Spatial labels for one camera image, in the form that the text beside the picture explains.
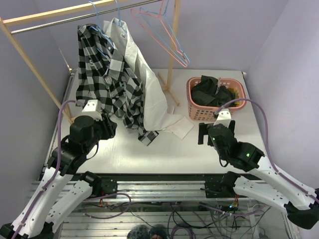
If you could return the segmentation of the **pink laundry basket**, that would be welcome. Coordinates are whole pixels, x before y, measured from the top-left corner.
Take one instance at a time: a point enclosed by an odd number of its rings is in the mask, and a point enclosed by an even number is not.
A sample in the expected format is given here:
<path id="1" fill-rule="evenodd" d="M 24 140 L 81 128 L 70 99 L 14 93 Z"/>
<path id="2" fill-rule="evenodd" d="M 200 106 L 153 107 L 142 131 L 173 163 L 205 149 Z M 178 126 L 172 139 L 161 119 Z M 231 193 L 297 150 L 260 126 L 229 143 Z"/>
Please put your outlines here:
<path id="1" fill-rule="evenodd" d="M 186 83 L 186 96 L 188 101 L 188 115 L 192 120 L 199 121 L 215 121 L 217 116 L 214 114 L 220 107 L 206 107 L 200 106 L 194 103 L 191 98 L 191 89 L 200 83 L 201 77 L 190 78 Z M 239 92 L 240 98 L 245 98 L 245 90 L 243 85 L 232 78 L 219 78 L 218 79 L 218 89 L 219 86 L 225 86 L 227 89 L 234 88 Z"/>

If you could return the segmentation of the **yellow cloth in basket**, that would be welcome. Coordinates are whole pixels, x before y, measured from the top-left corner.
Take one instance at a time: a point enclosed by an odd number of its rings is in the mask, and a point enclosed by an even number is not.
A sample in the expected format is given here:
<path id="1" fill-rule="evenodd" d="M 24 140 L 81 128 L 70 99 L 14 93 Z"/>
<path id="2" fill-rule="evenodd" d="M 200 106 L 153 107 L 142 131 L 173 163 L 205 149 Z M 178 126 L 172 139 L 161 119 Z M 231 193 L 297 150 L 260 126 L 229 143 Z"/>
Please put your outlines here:
<path id="1" fill-rule="evenodd" d="M 239 96 L 239 92 L 234 89 L 234 88 L 229 88 L 229 91 L 231 93 L 231 96 L 232 96 L 232 99 L 238 99 L 240 98 Z M 241 105 L 241 101 L 236 101 L 236 102 L 233 102 L 230 107 L 239 107 Z"/>

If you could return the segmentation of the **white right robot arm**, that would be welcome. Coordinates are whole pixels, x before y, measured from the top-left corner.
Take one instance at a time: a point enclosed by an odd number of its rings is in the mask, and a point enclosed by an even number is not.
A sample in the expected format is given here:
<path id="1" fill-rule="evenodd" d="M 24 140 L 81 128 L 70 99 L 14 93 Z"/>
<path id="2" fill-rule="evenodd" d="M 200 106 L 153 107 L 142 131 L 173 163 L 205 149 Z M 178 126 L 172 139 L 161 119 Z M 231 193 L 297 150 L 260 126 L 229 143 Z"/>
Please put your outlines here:
<path id="1" fill-rule="evenodd" d="M 284 213 L 296 226 L 310 230 L 319 221 L 319 191 L 312 188 L 277 167 L 264 152 L 256 146 L 240 142 L 234 135 L 235 121 L 229 126 L 222 124 L 200 123 L 198 143 L 214 147 L 224 166 L 234 168 L 263 180 L 255 183 L 238 173 L 228 171 L 221 182 L 206 183 L 204 191 L 207 197 L 245 196 Z"/>

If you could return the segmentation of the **blue wire hanger plaid shirt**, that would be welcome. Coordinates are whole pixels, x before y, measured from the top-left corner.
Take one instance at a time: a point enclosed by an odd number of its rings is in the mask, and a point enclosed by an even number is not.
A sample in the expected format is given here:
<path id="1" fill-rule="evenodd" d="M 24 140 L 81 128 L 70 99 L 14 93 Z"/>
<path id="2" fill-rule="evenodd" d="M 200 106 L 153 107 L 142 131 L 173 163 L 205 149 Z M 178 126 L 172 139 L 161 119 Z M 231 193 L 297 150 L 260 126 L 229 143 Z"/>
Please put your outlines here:
<path id="1" fill-rule="evenodd" d="M 89 4 L 91 4 L 94 8 L 95 11 L 95 16 L 96 16 L 96 22 L 97 22 L 97 27 L 93 27 L 91 26 L 90 28 L 95 30 L 96 32 L 100 33 L 100 35 L 107 40 L 107 42 L 111 45 L 111 47 L 108 48 L 107 52 L 111 53 L 111 50 L 114 50 L 114 43 L 112 42 L 112 40 L 102 31 L 101 27 L 100 27 L 100 19 L 99 19 L 99 14 L 97 11 L 97 7 L 95 6 L 95 4 L 92 1 L 88 1 Z"/>

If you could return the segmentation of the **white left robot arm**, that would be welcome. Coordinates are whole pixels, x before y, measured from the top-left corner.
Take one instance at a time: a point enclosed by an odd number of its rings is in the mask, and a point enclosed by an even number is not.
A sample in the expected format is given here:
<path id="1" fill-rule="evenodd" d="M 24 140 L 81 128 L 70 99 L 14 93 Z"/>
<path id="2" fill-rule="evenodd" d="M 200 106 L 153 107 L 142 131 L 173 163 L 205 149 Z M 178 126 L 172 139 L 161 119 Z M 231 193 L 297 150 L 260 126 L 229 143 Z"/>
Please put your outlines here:
<path id="1" fill-rule="evenodd" d="M 61 199 L 64 187 L 79 167 L 88 161 L 87 155 L 101 140 L 115 136 L 117 124 L 107 116 L 94 119 L 79 116 L 52 152 L 48 167 L 37 189 L 20 215 L 2 225 L 5 239 L 51 239 L 63 220 L 84 200 L 96 198 L 104 191 L 100 176 L 85 172 L 73 188 Z"/>

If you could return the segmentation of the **dark green clothes in basket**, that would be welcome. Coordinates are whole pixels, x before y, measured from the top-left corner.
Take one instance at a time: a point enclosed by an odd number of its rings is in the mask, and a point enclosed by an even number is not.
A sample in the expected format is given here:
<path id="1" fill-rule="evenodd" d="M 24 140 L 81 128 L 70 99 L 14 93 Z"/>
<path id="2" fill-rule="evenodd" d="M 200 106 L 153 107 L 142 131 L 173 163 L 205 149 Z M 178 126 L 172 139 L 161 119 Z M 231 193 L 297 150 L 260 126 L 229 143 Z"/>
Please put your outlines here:
<path id="1" fill-rule="evenodd" d="M 235 99 L 235 93 L 220 85 L 218 79 L 201 76 L 201 81 L 191 89 L 191 98 L 197 105 L 206 107 L 220 107 Z"/>

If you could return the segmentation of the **aluminium rail base frame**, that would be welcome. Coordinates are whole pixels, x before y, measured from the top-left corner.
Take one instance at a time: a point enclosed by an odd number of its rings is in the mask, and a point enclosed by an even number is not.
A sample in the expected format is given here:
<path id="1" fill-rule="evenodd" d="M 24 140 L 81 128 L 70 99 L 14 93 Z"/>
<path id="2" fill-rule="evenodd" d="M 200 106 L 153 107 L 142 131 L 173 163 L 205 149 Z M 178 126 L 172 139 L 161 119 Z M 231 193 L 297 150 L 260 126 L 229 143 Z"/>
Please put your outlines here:
<path id="1" fill-rule="evenodd" d="M 211 223 L 211 214 L 207 209 L 195 210 L 198 202 L 217 207 L 229 203 L 230 199 L 206 197 L 205 181 L 217 184 L 227 170 L 220 166 L 215 150 L 197 143 L 197 121 L 183 139 L 162 131 L 154 142 L 145 146 L 121 120 L 116 117 L 112 120 L 118 125 L 115 138 L 101 141 L 79 172 L 91 171 L 117 182 L 120 195 L 105 199 L 105 203 L 132 201 L 133 204 L 121 216 L 96 207 L 95 202 L 88 207 L 87 216 L 77 207 L 59 226 L 55 238 L 124 239 L 133 227 L 141 224 L 147 227 L 161 224 L 172 229 L 181 221 L 195 225 L 194 232 L 199 239 L 212 233 L 233 239 L 300 237 L 298 229 L 281 212 L 268 207 L 257 212 L 259 203 L 248 198 L 239 201 L 241 212 L 248 215 L 246 219 L 228 219 L 213 223 L 211 229 L 204 227 Z"/>

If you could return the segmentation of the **black white plaid shirt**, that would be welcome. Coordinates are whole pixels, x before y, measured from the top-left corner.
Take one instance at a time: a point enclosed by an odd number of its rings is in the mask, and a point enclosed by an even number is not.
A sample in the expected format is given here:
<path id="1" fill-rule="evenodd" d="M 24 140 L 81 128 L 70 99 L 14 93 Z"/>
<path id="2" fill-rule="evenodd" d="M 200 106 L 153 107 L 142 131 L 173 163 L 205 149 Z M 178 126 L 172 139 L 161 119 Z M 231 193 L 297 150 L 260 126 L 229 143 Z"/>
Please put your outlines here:
<path id="1" fill-rule="evenodd" d="M 138 139 L 149 145 L 157 131 L 144 127 L 144 86 L 111 39 L 95 24 L 79 26 L 79 87 L 76 99 L 84 104 L 98 100 L 103 113 L 122 119 L 128 129 L 138 131 Z"/>

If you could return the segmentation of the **wooden clothes rack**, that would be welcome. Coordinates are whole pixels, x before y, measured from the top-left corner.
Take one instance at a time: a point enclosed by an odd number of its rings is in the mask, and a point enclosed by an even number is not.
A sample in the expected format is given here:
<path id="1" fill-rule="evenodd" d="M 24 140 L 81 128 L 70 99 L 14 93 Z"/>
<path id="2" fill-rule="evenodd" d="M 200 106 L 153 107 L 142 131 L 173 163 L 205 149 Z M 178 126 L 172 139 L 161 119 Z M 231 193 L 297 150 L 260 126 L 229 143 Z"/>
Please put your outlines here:
<path id="1" fill-rule="evenodd" d="M 126 5 L 124 7 L 120 8 L 114 8 L 111 10 L 105 10 L 101 12 L 97 12 L 97 15 L 102 15 L 102 14 L 107 14 L 111 12 L 115 12 L 117 10 L 124 10 L 124 9 L 129 9 L 129 8 L 134 8 L 136 6 L 142 6 L 146 5 L 149 3 L 154 3 L 158 2 L 160 0 L 147 0 L 144 2 L 139 2 L 131 5 Z M 82 15 L 74 18 L 68 18 L 65 20 L 61 21 L 56 21 L 56 22 L 51 22 L 51 23 L 46 23 L 43 25 L 38 25 L 30 28 L 24 28 L 16 31 L 10 31 L 8 29 L 8 26 L 15 26 L 15 25 L 20 25 L 20 24 L 26 24 L 26 23 L 31 23 L 35 21 L 40 21 L 40 20 L 45 20 L 53 17 L 58 17 L 58 16 L 63 16 L 71 13 L 77 13 L 77 12 L 82 12 L 85 10 L 92 9 L 94 7 L 104 7 L 112 4 L 117 4 L 115 0 L 99 0 L 93 3 L 85 3 L 85 4 L 80 4 L 80 5 L 75 5 L 75 6 L 70 6 L 66 8 L 61 8 L 61 9 L 56 9 L 56 10 L 51 10 L 51 11 L 46 11 L 46 12 L 41 12 L 41 13 L 36 13 L 32 15 L 26 15 L 26 16 L 21 16 L 21 17 L 16 17 L 16 18 L 11 18 L 11 19 L 6 19 L 3 20 L 0 18 L 0 28 L 4 32 L 4 34 L 7 36 L 9 41 L 12 43 L 14 48 L 18 51 L 22 59 L 25 61 L 25 63 L 28 65 L 30 70 L 33 72 L 33 74 L 36 76 L 40 84 L 43 86 L 43 88 L 46 90 L 46 92 L 49 94 L 51 99 L 54 101 L 54 103 L 58 106 L 59 109 L 62 109 L 60 101 L 56 98 L 56 96 L 53 94 L 53 92 L 50 90 L 48 87 L 47 83 L 45 82 L 44 78 L 41 76 L 39 71 L 37 70 L 35 64 L 31 61 L 29 56 L 27 55 L 26 51 L 24 48 L 21 46 L 21 44 L 18 42 L 18 40 L 13 36 L 14 34 L 18 33 L 23 33 L 27 31 L 32 31 L 36 29 L 41 29 L 49 26 L 54 26 L 54 25 L 59 25 L 63 23 L 68 23 L 68 22 L 73 22 L 77 21 L 80 19 L 85 19 L 89 18 L 95 15 L 95 13 L 87 14 L 87 15 Z M 175 44 L 175 49 L 177 50 L 177 29 L 178 29 L 178 22 L 179 22 L 179 15 L 180 15 L 180 6 L 181 6 L 181 1 L 180 0 L 175 0 L 174 1 L 174 14 L 173 14 L 173 23 L 172 23 L 172 32 L 175 34 L 174 38 L 171 38 L 171 43 L 172 46 Z M 164 85 L 162 86 L 162 90 L 165 92 L 169 92 L 171 97 L 173 98 L 175 104 L 179 106 L 180 102 L 178 101 L 176 95 L 173 93 L 171 89 L 171 79 L 172 79 L 172 72 L 173 72 L 173 60 L 174 57 L 173 55 L 170 55 L 170 60 L 169 60 L 169 68 L 168 68 L 168 74 L 167 74 L 167 80 L 165 81 L 163 76 L 158 73 L 159 78 L 163 81 Z M 63 110 L 63 115 L 66 117 L 66 119 L 69 121 L 69 123 L 73 123 L 75 118 L 71 118 L 71 112 L 69 107 L 66 107 L 67 110 Z"/>

